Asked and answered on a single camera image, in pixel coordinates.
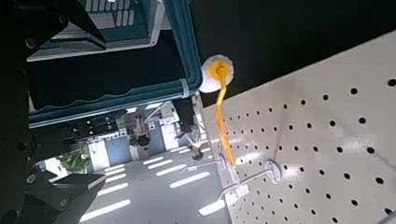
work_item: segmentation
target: person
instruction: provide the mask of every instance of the person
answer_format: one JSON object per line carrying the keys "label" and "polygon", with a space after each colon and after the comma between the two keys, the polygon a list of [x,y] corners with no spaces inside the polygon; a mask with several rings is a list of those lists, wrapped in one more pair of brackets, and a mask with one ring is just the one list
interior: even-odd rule
{"label": "person", "polygon": [[192,159],[200,161],[204,157],[204,153],[201,151],[201,145],[203,143],[201,134],[197,125],[191,127],[191,133],[186,134],[186,138],[189,141],[188,148],[193,150]]}
{"label": "person", "polygon": [[133,126],[134,134],[136,136],[136,142],[141,147],[149,145],[149,128],[143,121],[141,116],[135,116],[135,126]]}
{"label": "person", "polygon": [[204,157],[200,146],[203,143],[198,125],[194,123],[194,109],[191,98],[176,100],[173,102],[179,117],[180,131],[176,139],[186,138],[189,142],[188,148],[193,150],[192,159],[199,161]]}

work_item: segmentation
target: white pom-pom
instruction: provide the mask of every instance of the white pom-pom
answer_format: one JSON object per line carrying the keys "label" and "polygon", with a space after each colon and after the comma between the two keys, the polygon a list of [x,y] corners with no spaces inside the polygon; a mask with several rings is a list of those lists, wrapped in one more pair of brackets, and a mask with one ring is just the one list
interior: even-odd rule
{"label": "white pom-pom", "polygon": [[213,64],[213,62],[216,61],[222,61],[226,62],[228,64],[229,68],[229,75],[226,78],[226,84],[230,84],[230,82],[233,80],[233,61],[231,61],[228,57],[217,54],[214,55],[208,59],[206,59],[205,63],[202,65],[202,76],[203,76],[203,82],[199,90],[201,92],[213,92],[213,91],[218,91],[221,88],[221,83],[218,80],[215,80],[211,75],[210,75],[210,66]]}

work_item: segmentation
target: pegboard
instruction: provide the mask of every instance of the pegboard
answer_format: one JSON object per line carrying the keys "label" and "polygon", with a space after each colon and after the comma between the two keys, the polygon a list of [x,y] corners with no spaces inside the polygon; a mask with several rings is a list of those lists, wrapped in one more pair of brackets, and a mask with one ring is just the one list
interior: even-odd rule
{"label": "pegboard", "polygon": [[[267,158],[283,174],[278,185],[265,176],[244,197],[227,194],[234,224],[372,224],[392,214],[395,59],[393,32],[225,101],[239,177],[262,171]],[[205,115],[219,153],[215,107]],[[227,172],[219,174],[224,188],[232,184]]]}

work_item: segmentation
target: display rack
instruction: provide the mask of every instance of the display rack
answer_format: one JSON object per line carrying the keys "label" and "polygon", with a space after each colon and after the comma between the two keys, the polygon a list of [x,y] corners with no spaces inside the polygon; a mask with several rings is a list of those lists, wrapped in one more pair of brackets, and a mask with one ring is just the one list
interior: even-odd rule
{"label": "display rack", "polygon": [[[239,177],[266,159],[283,176],[277,185],[251,181],[241,198],[227,193],[234,224],[395,221],[395,59],[392,32],[223,103]],[[218,155],[214,105],[205,116]],[[219,174],[224,188],[232,184]]]}

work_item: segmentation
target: pegboard hook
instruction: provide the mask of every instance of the pegboard hook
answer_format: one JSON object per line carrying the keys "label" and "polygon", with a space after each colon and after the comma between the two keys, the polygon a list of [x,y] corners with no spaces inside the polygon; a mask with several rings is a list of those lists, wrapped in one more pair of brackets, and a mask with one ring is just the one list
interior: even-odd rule
{"label": "pegboard hook", "polygon": [[223,189],[218,197],[218,200],[221,200],[222,197],[228,191],[230,191],[232,189],[237,189],[241,186],[244,186],[248,182],[250,182],[256,178],[259,178],[260,176],[263,176],[263,175],[268,175],[268,177],[273,181],[274,184],[278,184],[282,178],[282,173],[280,171],[279,166],[273,160],[267,160],[267,161],[265,161],[264,164],[265,164],[265,169],[263,171],[243,179],[240,183],[232,184],[231,186]]}

